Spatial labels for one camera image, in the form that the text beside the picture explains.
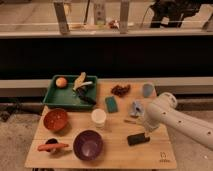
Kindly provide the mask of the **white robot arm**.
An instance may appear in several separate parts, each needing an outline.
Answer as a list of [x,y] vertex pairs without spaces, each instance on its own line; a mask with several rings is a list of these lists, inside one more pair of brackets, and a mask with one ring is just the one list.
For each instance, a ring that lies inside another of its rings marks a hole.
[[152,132],[164,124],[213,150],[213,123],[177,111],[177,104],[176,97],[169,92],[153,99],[145,107],[142,121],[145,129]]

